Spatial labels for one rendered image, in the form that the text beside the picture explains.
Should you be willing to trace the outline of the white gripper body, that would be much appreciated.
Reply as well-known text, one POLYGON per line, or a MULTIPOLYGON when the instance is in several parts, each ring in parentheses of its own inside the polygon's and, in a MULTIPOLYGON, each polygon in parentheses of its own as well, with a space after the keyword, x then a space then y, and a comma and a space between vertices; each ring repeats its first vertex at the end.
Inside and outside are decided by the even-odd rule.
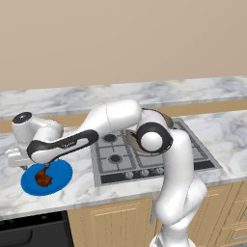
POLYGON ((20 167, 26 169, 33 164, 27 154, 22 154, 19 149, 7 150, 8 165, 12 168, 20 167))

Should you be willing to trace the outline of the blue round plate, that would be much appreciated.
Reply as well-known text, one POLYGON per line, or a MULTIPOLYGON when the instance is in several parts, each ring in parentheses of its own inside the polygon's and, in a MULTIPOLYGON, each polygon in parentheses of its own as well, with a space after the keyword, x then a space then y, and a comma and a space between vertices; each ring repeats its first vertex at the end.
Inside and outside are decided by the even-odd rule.
POLYGON ((49 164, 50 167, 46 170, 46 173, 52 177, 52 182, 47 187, 41 187, 35 181, 35 174, 45 164, 33 164, 23 173, 20 185, 26 193, 33 196, 46 196, 62 190, 69 184, 73 170, 67 161, 59 159, 49 164))

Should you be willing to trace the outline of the black dishwasher front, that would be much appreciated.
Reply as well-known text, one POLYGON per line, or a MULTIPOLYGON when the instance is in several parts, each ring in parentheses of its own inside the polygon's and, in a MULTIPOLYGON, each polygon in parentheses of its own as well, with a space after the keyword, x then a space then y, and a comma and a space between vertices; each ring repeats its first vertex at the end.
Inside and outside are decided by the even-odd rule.
POLYGON ((65 211, 0 221, 0 247, 74 247, 65 211))

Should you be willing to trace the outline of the grey gas hob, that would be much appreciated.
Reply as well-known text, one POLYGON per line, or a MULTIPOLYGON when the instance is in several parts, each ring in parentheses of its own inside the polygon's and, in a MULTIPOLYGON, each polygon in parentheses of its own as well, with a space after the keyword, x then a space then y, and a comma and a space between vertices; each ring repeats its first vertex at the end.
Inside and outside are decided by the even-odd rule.
MULTIPOLYGON (((206 149, 182 118, 172 118, 173 129, 181 129, 188 133, 194 157, 194 170, 221 169, 218 161, 206 149)), ((94 171, 95 187, 107 184, 122 183, 147 178, 157 178, 155 169, 163 168, 161 154, 144 155, 134 150, 125 139, 125 130, 107 134, 91 145, 91 157, 94 171), (147 169, 150 173, 142 178, 140 172, 147 169), (134 177, 125 178, 126 172, 133 172, 134 177)))

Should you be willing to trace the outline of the light wood cupboard door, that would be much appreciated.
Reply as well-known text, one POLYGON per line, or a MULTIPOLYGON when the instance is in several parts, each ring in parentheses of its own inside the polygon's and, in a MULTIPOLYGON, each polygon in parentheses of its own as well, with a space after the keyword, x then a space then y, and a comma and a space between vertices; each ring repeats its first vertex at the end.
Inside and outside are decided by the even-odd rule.
POLYGON ((74 247, 149 247, 152 197, 68 211, 74 247))
POLYGON ((198 212, 192 220, 188 236, 196 247, 209 247, 213 233, 220 219, 225 216, 229 209, 229 198, 232 190, 231 184, 210 186, 207 189, 198 212))

